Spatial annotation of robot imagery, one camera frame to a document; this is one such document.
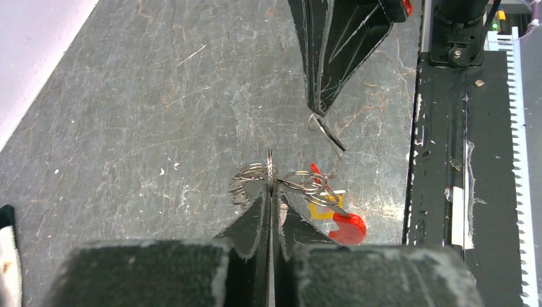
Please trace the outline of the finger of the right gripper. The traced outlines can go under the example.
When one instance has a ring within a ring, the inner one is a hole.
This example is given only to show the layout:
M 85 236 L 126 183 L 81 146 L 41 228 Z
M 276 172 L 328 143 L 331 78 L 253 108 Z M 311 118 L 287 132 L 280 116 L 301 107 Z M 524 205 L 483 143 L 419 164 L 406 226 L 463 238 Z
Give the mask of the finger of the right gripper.
M 320 55 L 320 116 L 352 75 L 409 16 L 408 1 L 331 1 Z
M 307 106 L 312 111 L 328 111 L 329 91 L 335 88 L 329 50 L 335 2 L 289 1 L 288 4 L 302 57 Z

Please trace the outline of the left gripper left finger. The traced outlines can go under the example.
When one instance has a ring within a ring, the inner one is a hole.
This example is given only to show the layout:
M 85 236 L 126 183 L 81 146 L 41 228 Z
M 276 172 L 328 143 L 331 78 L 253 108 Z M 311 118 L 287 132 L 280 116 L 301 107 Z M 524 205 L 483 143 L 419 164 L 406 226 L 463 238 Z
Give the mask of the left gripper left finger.
M 271 196 L 258 192 L 251 206 L 217 238 L 233 244 L 229 254 L 225 306 L 268 306 Z

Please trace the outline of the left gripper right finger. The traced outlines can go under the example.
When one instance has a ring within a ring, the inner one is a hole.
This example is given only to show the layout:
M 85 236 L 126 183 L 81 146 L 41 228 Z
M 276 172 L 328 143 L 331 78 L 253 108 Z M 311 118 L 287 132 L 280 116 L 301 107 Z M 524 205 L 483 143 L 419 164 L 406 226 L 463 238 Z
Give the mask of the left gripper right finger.
M 301 290 L 308 285 L 307 257 L 310 249 L 336 246 L 301 214 L 280 189 L 272 197 L 272 252 L 276 306 L 302 306 Z

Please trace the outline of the yellow key tag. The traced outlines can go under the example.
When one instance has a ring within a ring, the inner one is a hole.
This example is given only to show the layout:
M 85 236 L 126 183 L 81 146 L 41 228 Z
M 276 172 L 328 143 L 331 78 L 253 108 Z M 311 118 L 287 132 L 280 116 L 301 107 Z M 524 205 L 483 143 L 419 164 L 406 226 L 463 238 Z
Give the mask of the yellow key tag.
M 338 198 L 339 203 L 337 205 L 338 208 L 343 208 L 343 195 L 346 194 L 346 190 L 335 190 L 334 191 Z M 334 211 L 328 207 L 323 207 L 320 205 L 317 205 L 312 202 L 307 202 L 308 208 L 311 214 L 311 218 L 314 220 L 325 220 L 325 219 L 332 219 L 334 216 Z

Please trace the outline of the large metal keyring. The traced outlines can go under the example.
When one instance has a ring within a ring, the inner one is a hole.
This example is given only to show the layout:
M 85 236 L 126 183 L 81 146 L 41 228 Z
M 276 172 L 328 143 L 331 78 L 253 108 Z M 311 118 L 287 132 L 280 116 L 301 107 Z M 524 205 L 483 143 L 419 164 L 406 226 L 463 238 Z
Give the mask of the large metal keyring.
M 247 192 L 250 182 L 263 182 L 269 188 L 269 193 L 275 191 L 275 185 L 281 184 L 287 189 L 301 194 L 306 201 L 319 207 L 332 209 L 339 206 L 339 196 L 329 187 L 331 175 L 323 175 L 315 170 L 298 170 L 279 176 L 278 167 L 273 162 L 272 151 L 267 153 L 265 162 L 255 162 L 240 169 L 233 176 L 229 186 L 233 204 L 246 207 L 251 204 Z

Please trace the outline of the red key tag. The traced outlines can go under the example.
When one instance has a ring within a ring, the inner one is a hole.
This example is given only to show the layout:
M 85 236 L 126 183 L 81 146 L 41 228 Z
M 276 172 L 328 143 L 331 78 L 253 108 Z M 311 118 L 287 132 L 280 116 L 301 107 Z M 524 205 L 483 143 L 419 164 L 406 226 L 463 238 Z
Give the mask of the red key tag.
M 316 164 L 310 164 L 310 169 L 312 172 L 322 175 Z M 338 196 L 335 198 L 326 192 L 322 192 L 321 195 L 324 196 L 325 200 L 337 199 L 339 201 Z M 360 216 L 352 213 L 349 215 L 351 218 L 334 213 L 332 220 L 337 224 L 338 229 L 330 231 L 328 236 L 342 245 L 359 245 L 366 238 L 367 228 Z

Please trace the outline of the key with black tag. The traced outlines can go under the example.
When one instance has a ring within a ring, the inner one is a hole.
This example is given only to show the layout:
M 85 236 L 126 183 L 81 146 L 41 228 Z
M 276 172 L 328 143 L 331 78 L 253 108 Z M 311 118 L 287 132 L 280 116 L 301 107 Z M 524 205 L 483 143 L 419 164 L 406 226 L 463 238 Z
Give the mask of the key with black tag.
M 333 133 L 331 132 L 331 129 L 328 128 L 328 126 L 324 123 L 324 121 L 315 113 L 311 114 L 308 123 L 307 128 L 310 131 L 320 131 L 327 142 L 334 148 L 334 151 L 338 153 L 337 150 L 340 150 L 341 152 L 346 152 L 347 149 L 342 141 L 340 141 Z

